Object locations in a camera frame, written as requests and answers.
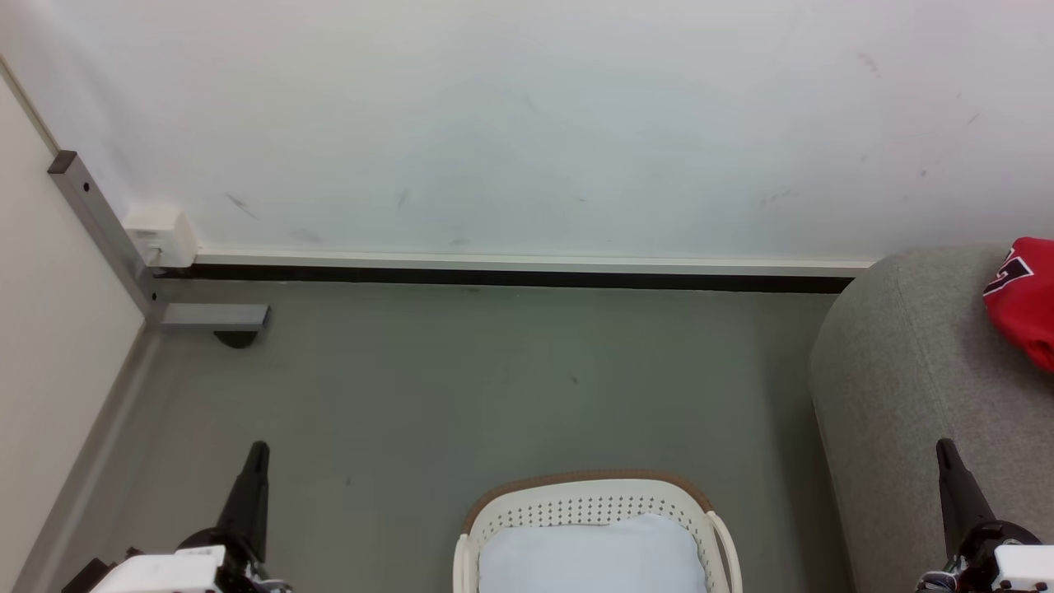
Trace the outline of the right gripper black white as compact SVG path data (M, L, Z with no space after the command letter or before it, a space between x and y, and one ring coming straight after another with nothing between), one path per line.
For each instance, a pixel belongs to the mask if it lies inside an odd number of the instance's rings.
M952 439L935 451L949 561L923 574L917 593L1054 593L1054 543L996 520Z

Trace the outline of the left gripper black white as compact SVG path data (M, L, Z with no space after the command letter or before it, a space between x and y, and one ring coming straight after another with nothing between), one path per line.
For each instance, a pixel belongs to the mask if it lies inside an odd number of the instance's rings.
M170 554L128 549L120 564L92 559L63 593L291 593L264 567L270 446L250 447L216 528L200 530Z

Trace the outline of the red jersey garment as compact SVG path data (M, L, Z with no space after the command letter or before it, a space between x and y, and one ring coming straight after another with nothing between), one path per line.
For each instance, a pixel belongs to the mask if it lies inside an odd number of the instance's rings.
M982 296L1006 340L1054 374L1054 240L1014 240Z

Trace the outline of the white perforated laundry basket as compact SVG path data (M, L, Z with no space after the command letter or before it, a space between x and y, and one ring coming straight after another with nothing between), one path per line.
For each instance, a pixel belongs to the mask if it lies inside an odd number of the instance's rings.
M479 593L479 554L508 528L613 525L651 514L692 534L707 593L744 593L730 530L692 481L661 470L577 470L497 485L472 505L453 552L452 593Z

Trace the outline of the grey fabric sofa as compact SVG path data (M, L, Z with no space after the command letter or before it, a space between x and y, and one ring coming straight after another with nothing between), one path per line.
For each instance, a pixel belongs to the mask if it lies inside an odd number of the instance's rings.
M946 564L936 443L996 517L1054 543L1054 374L991 325L1006 245L909 250L833 303L809 386L857 593L912 593Z

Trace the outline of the white cloth garment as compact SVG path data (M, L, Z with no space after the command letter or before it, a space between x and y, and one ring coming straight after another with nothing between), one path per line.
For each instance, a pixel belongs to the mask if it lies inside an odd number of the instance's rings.
M502 530L479 553L479 593L709 593L699 545L645 514L610 525Z

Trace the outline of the white wall outlet box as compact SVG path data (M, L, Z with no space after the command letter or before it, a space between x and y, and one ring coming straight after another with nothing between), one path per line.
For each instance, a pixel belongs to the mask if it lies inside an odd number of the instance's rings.
M147 266L188 268L195 263L198 240L180 209L135 206L122 217L121 224Z

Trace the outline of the grey metal frame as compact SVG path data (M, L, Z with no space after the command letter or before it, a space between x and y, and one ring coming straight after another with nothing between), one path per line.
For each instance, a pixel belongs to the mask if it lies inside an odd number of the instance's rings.
M266 304L187 303L168 301L161 281L148 270L115 213L110 210L82 159L75 151L57 151L50 179L67 200L110 269L147 319L165 330L264 331L271 316Z

